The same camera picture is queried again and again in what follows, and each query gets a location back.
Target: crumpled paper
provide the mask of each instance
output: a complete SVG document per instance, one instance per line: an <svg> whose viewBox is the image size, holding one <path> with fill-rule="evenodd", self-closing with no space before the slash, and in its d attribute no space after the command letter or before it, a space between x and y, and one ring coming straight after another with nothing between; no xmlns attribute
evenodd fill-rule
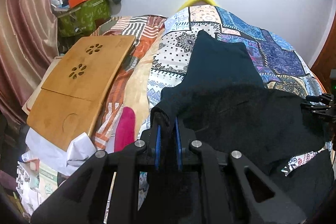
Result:
<svg viewBox="0 0 336 224"><path fill-rule="evenodd" d="M85 132L71 141L67 152L43 138L32 128L28 130L26 144L39 160L66 176L71 176L97 151Z"/></svg>

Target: green storage box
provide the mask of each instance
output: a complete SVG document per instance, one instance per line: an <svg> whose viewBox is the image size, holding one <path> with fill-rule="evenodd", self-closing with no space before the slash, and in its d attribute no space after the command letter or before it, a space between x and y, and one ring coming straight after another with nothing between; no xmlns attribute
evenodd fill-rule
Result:
<svg viewBox="0 0 336 224"><path fill-rule="evenodd" d="M78 34L90 35L96 30L95 20L111 17L107 0L88 0L58 17L58 30L62 37L71 37Z"/></svg>

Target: black cloth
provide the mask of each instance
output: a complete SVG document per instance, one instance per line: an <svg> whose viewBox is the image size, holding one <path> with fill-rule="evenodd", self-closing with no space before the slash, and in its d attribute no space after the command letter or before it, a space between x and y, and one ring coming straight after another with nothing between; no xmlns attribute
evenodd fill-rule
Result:
<svg viewBox="0 0 336 224"><path fill-rule="evenodd" d="M334 178L328 151L287 177L281 172L291 157L318 151L326 141L321 122L301 110L302 102L306 100L294 94L265 89L244 44L225 44L200 31L187 75L180 85L164 88L161 102L151 111L151 120L161 125L160 164L174 164L167 151L178 116L198 140L215 150L241 151L310 216ZM191 202L198 191L195 176L149 174L148 178L140 214L155 211L164 223L198 222L198 203ZM175 211L179 213L172 218Z"/></svg>

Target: pink curtain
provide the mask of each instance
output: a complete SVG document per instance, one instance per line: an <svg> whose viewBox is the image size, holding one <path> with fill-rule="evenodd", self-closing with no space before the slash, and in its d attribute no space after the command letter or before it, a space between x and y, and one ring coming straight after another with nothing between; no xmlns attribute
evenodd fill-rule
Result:
<svg viewBox="0 0 336 224"><path fill-rule="evenodd" d="M0 110L24 122L22 105L58 55L49 0L0 0Z"/></svg>

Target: metal bolt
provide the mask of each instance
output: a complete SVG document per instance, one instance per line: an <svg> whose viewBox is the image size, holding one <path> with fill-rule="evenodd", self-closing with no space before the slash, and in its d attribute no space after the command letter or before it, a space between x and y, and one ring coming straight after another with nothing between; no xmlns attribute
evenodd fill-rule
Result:
<svg viewBox="0 0 336 224"><path fill-rule="evenodd" d="M105 156L105 151L104 150L98 150L97 152L95 152L94 154L97 158L102 158Z"/></svg>
<svg viewBox="0 0 336 224"><path fill-rule="evenodd" d="M191 145L193 147L201 147L202 146L202 142L198 141L198 140L194 140L194 141L191 142Z"/></svg>
<svg viewBox="0 0 336 224"><path fill-rule="evenodd" d="M232 155L232 157L234 157L235 159L239 159L239 158L242 156L241 152L239 152L239 151L237 151L237 150L232 151L232 152L231 152L231 155Z"/></svg>
<svg viewBox="0 0 336 224"><path fill-rule="evenodd" d="M145 145L145 142L143 140L137 140L134 142L134 144L137 147L143 147Z"/></svg>

